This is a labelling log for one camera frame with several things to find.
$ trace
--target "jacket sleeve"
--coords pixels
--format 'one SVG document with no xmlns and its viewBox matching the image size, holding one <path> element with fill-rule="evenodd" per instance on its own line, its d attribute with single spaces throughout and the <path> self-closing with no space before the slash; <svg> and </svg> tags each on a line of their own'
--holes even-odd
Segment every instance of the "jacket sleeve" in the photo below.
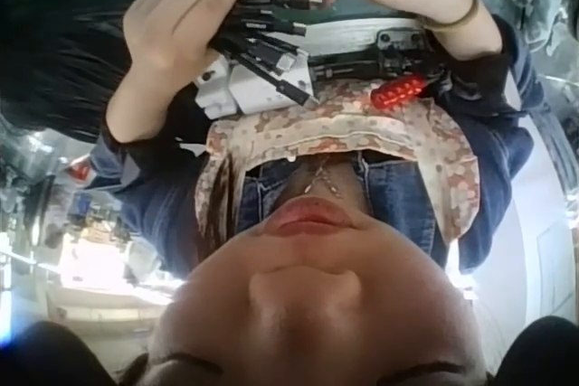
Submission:
<svg viewBox="0 0 579 386">
<path fill-rule="evenodd" d="M 521 37 L 502 19 L 495 19 L 503 35 L 504 51 L 461 62 L 459 67 L 465 80 L 479 85 L 480 99 L 465 100 L 453 95 L 438 101 L 460 125 L 479 158 L 480 211 L 460 241 L 462 272 L 472 271 L 489 255 L 495 230 L 512 200 L 511 181 L 533 150 L 532 137 L 518 126 L 518 121 L 538 109 L 545 98 Z M 513 99 L 508 98 L 509 92 L 520 96 L 515 107 Z"/>
<path fill-rule="evenodd" d="M 90 159 L 96 178 L 89 189 L 121 201 L 125 223 L 153 245 L 164 269 L 184 278 L 195 263 L 194 188 L 204 158 L 164 133 L 122 145 L 105 125 Z"/>
</svg>

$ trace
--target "denim jacket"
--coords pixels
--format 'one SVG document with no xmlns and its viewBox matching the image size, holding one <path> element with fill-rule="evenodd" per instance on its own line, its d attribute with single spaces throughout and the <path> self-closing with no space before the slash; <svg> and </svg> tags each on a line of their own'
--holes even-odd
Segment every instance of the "denim jacket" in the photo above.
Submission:
<svg viewBox="0 0 579 386">
<path fill-rule="evenodd" d="M 511 180 L 529 158 L 533 140 L 518 120 L 538 107 L 544 91 L 530 55 L 516 32 L 496 18 L 505 50 L 475 61 L 449 64 L 462 80 L 479 87 L 479 99 L 458 95 L 436 103 L 461 127 L 479 159 L 480 209 L 460 240 L 460 269 L 472 271 L 490 252 L 494 231 L 511 201 Z M 514 109 L 504 97 L 508 71 L 521 98 Z M 123 202 L 122 216 L 157 250 L 166 270 L 183 278 L 193 268 L 192 243 L 199 237 L 195 222 L 195 183 L 206 155 L 196 157 L 168 135 L 122 146 L 104 126 L 92 151 L 97 177 L 90 188 L 105 190 Z M 352 161 L 374 217 L 395 227 L 444 267 L 442 240 L 417 164 L 358 153 Z M 275 161 L 245 178 L 238 231 L 265 219 L 296 164 Z"/>
</svg>

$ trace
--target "necklace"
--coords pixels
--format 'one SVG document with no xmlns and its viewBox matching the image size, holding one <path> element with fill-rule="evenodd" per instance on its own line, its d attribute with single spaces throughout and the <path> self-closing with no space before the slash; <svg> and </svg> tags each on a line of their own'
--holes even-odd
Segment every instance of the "necklace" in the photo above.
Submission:
<svg viewBox="0 0 579 386">
<path fill-rule="evenodd" d="M 339 189 L 336 187 L 336 185 L 334 183 L 332 183 L 331 178 L 329 177 L 329 173 L 326 170 L 326 164 L 327 161 L 329 160 L 329 156 L 325 156 L 323 158 L 323 160 L 319 163 L 318 169 L 316 170 L 316 172 L 314 173 L 314 176 L 312 177 L 311 181 L 309 182 L 308 186 L 306 187 L 306 189 L 304 190 L 303 194 L 308 194 L 309 192 L 311 192 L 311 189 L 314 187 L 314 184 L 317 181 L 321 181 L 322 183 L 324 183 L 327 187 L 327 189 L 337 198 L 337 199 L 343 199 L 342 193 L 339 191 Z"/>
</svg>

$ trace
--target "nose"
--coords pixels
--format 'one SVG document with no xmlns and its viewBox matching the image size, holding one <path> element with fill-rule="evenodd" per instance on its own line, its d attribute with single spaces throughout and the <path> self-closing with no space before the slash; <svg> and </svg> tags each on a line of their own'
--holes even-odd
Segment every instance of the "nose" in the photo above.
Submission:
<svg viewBox="0 0 579 386">
<path fill-rule="evenodd" d="M 309 267 L 261 273 L 250 281 L 250 300 L 262 325 L 307 319 L 343 322 L 358 307 L 361 285 L 352 271 L 327 273 Z"/>
</svg>

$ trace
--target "dark hair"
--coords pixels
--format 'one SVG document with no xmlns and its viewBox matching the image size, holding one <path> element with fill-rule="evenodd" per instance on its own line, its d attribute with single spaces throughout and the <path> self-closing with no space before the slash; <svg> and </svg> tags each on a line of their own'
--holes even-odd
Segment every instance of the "dark hair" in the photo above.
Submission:
<svg viewBox="0 0 579 386">
<path fill-rule="evenodd" d="M 119 386 L 134 386 L 145 374 L 145 371 L 147 370 L 147 364 L 148 353 L 143 353 L 137 356 L 137 358 L 135 358 L 135 360 L 131 362 L 127 368 L 117 373 L 117 384 Z"/>
<path fill-rule="evenodd" d="M 195 244 L 197 264 L 209 258 L 235 234 L 239 208 L 233 206 L 235 180 L 233 156 L 228 153 L 217 171 L 214 187 L 209 196 L 202 239 Z"/>
</svg>

